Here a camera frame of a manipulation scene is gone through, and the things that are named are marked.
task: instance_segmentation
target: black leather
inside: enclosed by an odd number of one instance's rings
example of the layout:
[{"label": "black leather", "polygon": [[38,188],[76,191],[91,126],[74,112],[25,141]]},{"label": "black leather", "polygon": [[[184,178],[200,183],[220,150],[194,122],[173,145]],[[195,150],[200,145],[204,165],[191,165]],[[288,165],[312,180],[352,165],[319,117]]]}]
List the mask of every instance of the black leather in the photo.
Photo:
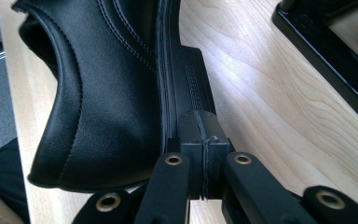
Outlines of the black leather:
[{"label": "black leather", "polygon": [[[21,38],[59,83],[28,176],[32,183],[88,191],[151,176],[167,136],[174,137],[161,128],[167,124],[161,93],[175,91],[161,83],[157,60],[164,59],[155,52],[162,46],[156,34],[164,31],[157,30],[156,21],[165,2],[19,0],[13,6],[29,13]],[[187,82],[182,85],[189,91]],[[212,102],[206,110],[214,112],[209,82],[202,85]],[[176,98],[191,102],[187,95]],[[181,108],[193,109],[191,104]]]}]

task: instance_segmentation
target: light wood surface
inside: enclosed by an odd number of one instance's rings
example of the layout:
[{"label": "light wood surface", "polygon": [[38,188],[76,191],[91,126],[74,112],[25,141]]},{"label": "light wood surface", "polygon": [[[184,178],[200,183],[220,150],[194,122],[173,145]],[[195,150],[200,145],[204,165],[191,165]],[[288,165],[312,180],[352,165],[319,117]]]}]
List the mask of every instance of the light wood surface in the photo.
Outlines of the light wood surface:
[{"label": "light wood surface", "polygon": [[[23,172],[28,175],[56,81],[21,42],[24,15],[0,0]],[[338,189],[358,202],[358,115],[272,24],[279,0],[183,0],[184,45],[202,50],[217,116],[237,150],[255,154],[302,194]],[[88,194],[26,184],[33,223],[70,223]],[[219,202],[193,202],[191,223],[224,223]]]}]

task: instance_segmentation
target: double stitched seam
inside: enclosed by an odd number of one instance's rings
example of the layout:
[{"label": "double stitched seam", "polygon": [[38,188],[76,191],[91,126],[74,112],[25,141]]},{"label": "double stitched seam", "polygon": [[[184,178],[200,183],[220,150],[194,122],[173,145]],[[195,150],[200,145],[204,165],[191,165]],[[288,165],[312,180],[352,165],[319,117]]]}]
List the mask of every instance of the double stitched seam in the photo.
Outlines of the double stitched seam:
[{"label": "double stitched seam", "polygon": [[110,28],[110,30],[112,31],[112,33],[115,35],[115,37],[118,39],[118,41],[133,55],[135,56],[137,59],[139,59],[139,61],[141,61],[141,63],[143,63],[144,65],[146,65],[146,67],[152,71],[155,72],[156,68],[151,65],[146,59],[144,59],[138,51],[136,51],[135,49],[133,49],[131,47],[131,45],[129,43],[127,43],[127,41],[120,35],[119,31],[117,30],[117,28],[115,27],[115,25],[109,20],[109,18],[106,15],[106,11],[104,9],[103,4],[101,3],[101,0],[98,0],[98,6],[99,9],[103,15],[103,19],[105,20],[106,24],[108,25],[108,27]]},{"label": "double stitched seam", "polygon": [[60,31],[60,33],[65,37],[65,42],[67,43],[67,45],[69,46],[69,49],[70,49],[70,52],[72,54],[72,56],[75,58],[75,61],[76,61],[76,73],[79,77],[79,87],[80,87],[80,104],[79,104],[79,107],[78,107],[78,110],[77,110],[77,113],[78,113],[78,117],[77,117],[77,125],[76,125],[76,130],[75,130],[75,134],[74,134],[74,137],[73,137],[73,140],[72,140],[72,144],[71,144],[71,149],[69,149],[69,152],[67,153],[66,155],[66,159],[65,159],[65,163],[63,164],[62,166],[62,169],[61,169],[61,173],[58,177],[58,181],[57,183],[60,183],[61,180],[62,180],[62,176],[64,174],[64,171],[67,167],[67,163],[69,161],[69,158],[71,157],[71,154],[72,154],[72,151],[74,149],[74,144],[75,144],[75,140],[76,140],[76,137],[77,137],[77,134],[78,134],[78,128],[79,128],[79,124],[80,124],[80,118],[81,118],[81,113],[82,113],[82,108],[83,108],[83,82],[82,82],[82,79],[81,79],[81,75],[80,75],[80,69],[79,69],[79,63],[78,63],[78,60],[77,60],[77,57],[76,57],[76,54],[75,54],[75,51],[71,45],[71,43],[69,42],[69,39],[68,37],[66,36],[66,34],[63,32],[63,30],[61,29],[61,27],[58,25],[58,23],[53,20],[48,13],[46,13],[42,8],[30,3],[30,2],[27,2],[26,4],[28,4],[30,7],[34,7],[35,9],[38,9],[40,12],[42,12],[45,16],[47,16],[47,18],[49,20],[52,21],[52,23],[56,26],[56,28]]},{"label": "double stitched seam", "polygon": [[154,58],[154,54],[150,51],[150,49],[147,47],[145,42],[142,40],[140,36],[138,36],[133,29],[133,27],[127,22],[124,13],[121,11],[120,7],[117,5],[117,0],[113,0],[113,5],[115,6],[115,10],[120,17],[121,21],[124,23],[124,26],[127,28],[127,30],[130,32],[130,34],[136,39],[136,41],[143,47],[143,49],[146,51],[146,53]]}]

